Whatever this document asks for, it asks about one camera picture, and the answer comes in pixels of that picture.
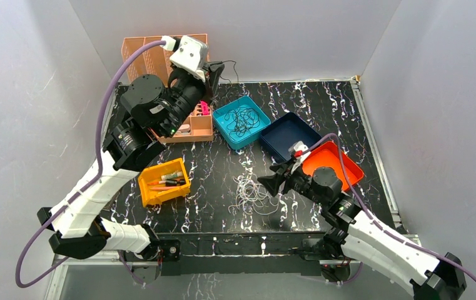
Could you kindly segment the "dark blue plastic tray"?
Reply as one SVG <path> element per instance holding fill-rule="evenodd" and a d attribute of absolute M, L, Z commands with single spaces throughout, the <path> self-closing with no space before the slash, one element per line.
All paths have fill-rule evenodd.
<path fill-rule="evenodd" d="M 293 112 L 288 112 L 262 130 L 260 144 L 274 162 L 282 163 L 291 158 L 288 149 L 293 144 L 302 141 L 305 145 L 312 146 L 321 137 L 302 118 Z"/>

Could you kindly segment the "teal plastic tray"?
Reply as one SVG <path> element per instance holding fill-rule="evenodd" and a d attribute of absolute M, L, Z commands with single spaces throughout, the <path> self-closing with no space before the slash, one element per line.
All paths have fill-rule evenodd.
<path fill-rule="evenodd" d="M 259 139 L 270 118 L 249 96 L 242 96 L 213 112 L 213 122 L 229 147 L 239 150 Z"/>

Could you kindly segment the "yellow plastic parts bin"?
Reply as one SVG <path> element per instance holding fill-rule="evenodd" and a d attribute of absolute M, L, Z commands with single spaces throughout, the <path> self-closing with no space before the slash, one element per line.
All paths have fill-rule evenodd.
<path fill-rule="evenodd" d="M 182 158 L 147 167 L 138 176 L 138 185 L 143 207 L 184 198 L 191 191 L 191 182 Z"/>

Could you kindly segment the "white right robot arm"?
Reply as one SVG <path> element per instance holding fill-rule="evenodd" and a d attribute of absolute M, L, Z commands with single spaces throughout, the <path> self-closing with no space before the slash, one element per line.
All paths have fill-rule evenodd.
<path fill-rule="evenodd" d="M 334 169 L 319 167 L 312 175 L 294 168 L 293 161 L 277 164 L 258 182 L 273 196 L 295 191 L 318 204 L 331 226 L 321 239 L 305 239 L 293 252 L 308 260 L 355 259 L 380 272 L 414 299 L 459 299 L 466 290 L 459 258 L 447 253 L 436 258 L 401 234 L 367 216 L 354 198 L 342 191 Z"/>

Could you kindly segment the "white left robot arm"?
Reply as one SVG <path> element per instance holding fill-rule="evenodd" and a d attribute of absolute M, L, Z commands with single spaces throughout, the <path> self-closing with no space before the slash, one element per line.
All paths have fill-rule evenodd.
<path fill-rule="evenodd" d="M 173 66 L 166 83 L 145 74 L 130 85 L 116 85 L 121 121 L 99 139 L 95 162 L 66 199 L 38 211 L 41 224 L 52 231 L 54 253 L 86 259 L 103 250 L 127 251 L 144 260 L 160 254 L 161 242 L 149 225 L 118 224 L 102 218 L 101 211 L 164 151 L 160 139 L 175 134 L 197 104 L 210 101 L 224 68 L 221 61 L 206 63 L 201 80 Z"/>

